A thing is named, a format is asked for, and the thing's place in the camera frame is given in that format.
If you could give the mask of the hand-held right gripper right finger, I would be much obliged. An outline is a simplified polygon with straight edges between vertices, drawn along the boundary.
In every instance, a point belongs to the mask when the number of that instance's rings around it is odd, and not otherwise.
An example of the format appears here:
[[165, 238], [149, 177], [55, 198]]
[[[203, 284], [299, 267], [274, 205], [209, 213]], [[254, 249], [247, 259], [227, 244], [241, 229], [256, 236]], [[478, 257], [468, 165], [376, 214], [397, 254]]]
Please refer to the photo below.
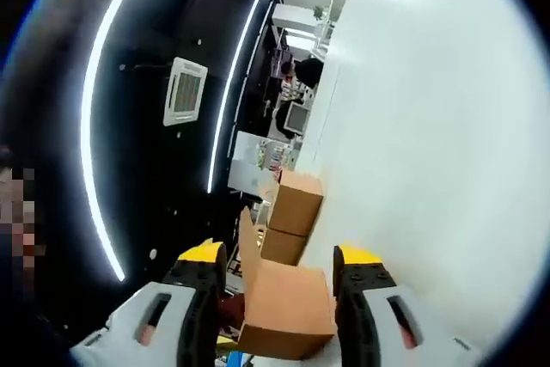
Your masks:
[[344, 366], [474, 366], [479, 351], [445, 329], [382, 260], [333, 249], [333, 296]]

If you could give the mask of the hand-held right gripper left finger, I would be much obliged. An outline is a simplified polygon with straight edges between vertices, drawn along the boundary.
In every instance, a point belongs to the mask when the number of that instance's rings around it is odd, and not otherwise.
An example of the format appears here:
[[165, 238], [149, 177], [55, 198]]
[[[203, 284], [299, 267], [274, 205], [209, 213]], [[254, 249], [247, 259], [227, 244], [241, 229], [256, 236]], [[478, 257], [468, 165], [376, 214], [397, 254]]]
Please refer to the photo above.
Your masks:
[[222, 242], [187, 250], [162, 281], [136, 291], [71, 355], [80, 366], [214, 365], [226, 264]]

